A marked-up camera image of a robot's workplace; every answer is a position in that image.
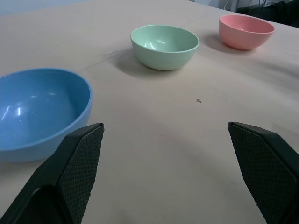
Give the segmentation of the red plastic bowl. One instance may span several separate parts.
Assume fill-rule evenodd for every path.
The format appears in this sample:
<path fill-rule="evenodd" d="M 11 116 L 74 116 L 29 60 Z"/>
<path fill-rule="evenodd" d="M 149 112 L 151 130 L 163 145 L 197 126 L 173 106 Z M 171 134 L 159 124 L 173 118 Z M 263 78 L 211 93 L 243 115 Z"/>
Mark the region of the red plastic bowl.
<path fill-rule="evenodd" d="M 275 28 L 267 21 L 242 14 L 219 18 L 219 36 L 228 46 L 238 50 L 253 50 L 263 45 Z"/>

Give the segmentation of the green plastic bowl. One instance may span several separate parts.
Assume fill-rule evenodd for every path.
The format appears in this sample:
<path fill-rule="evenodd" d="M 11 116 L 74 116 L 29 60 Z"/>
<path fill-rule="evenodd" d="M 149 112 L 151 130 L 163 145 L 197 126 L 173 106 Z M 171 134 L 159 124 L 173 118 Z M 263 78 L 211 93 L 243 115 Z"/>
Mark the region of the green plastic bowl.
<path fill-rule="evenodd" d="M 155 70 L 177 70 L 187 64 L 200 40 L 192 32 L 168 25 L 147 25 L 130 35 L 139 62 Z"/>

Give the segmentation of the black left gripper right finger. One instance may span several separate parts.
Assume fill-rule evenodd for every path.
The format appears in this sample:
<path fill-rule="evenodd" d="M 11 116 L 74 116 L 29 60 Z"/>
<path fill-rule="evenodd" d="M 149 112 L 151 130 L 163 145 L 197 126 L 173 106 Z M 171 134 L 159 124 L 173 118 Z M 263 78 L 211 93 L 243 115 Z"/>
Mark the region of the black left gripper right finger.
<path fill-rule="evenodd" d="M 229 122 L 243 180 L 267 224 L 299 224 L 299 154 L 277 133 Z"/>

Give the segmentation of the blue plastic bowl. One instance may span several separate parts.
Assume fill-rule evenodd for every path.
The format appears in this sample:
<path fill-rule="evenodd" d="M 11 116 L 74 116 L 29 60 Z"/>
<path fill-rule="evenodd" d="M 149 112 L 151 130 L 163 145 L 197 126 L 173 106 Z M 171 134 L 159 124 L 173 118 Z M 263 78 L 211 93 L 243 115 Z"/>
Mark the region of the blue plastic bowl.
<path fill-rule="evenodd" d="M 0 161 L 50 157 L 63 138 L 86 126 L 93 91 L 82 76 L 39 68 L 0 77 Z"/>

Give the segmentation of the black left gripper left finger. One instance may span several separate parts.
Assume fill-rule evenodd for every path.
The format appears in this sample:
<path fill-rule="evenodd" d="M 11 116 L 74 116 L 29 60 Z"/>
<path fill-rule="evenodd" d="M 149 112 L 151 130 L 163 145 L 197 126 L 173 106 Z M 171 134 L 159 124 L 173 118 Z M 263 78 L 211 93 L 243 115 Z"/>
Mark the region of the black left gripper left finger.
<path fill-rule="evenodd" d="M 66 135 L 29 178 L 0 224 L 81 224 L 94 186 L 104 125 Z"/>

